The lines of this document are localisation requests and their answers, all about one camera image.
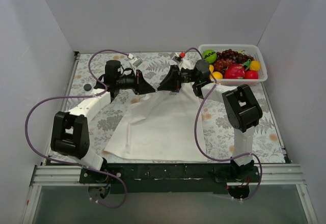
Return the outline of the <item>white daisy print t-shirt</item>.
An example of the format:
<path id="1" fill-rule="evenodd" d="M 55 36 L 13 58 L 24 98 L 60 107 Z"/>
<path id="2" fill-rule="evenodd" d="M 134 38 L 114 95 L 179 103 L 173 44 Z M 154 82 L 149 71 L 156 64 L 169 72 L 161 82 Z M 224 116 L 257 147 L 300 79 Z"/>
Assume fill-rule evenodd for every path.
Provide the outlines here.
<path id="1" fill-rule="evenodd" d="M 194 126 L 199 105 L 190 83 L 147 94 L 125 112 L 104 150 L 129 160 L 205 162 L 202 122 Z"/>

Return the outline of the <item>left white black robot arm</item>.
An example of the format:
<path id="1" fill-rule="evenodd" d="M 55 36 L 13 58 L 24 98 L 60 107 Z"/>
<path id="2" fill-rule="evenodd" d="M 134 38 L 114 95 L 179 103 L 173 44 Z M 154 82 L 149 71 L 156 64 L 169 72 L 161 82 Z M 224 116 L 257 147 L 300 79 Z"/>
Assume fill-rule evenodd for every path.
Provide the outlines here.
<path id="1" fill-rule="evenodd" d="M 130 74 L 124 74 L 121 62 L 107 61 L 104 74 L 99 77 L 90 93 L 91 98 L 84 99 L 68 112 L 56 113 L 54 117 L 50 144 L 52 151 L 93 168 L 91 177 L 97 183 L 108 179 L 108 170 L 102 167 L 104 159 L 90 147 L 88 122 L 110 104 L 120 90 L 131 89 L 136 95 L 155 92 L 138 69 L 142 62 L 140 58 L 130 60 L 129 67 L 126 68 Z"/>

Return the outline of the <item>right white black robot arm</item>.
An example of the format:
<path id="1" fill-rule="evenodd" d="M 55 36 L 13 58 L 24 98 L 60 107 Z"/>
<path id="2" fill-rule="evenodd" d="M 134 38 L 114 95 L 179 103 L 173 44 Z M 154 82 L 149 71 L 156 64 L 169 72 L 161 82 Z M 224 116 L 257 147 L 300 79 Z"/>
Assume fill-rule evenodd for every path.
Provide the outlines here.
<path id="1" fill-rule="evenodd" d="M 254 161 L 258 159 L 252 152 L 253 135 L 263 115 L 250 86 L 219 84 L 210 72 L 209 64 L 201 59 L 192 69 L 171 65 L 157 89 L 177 92 L 184 83 L 191 83 L 194 94 L 203 101 L 210 99 L 224 105 L 228 121 L 234 129 L 234 151 L 228 159 L 231 164 L 230 176 L 236 182 L 248 179 L 253 173 Z"/>

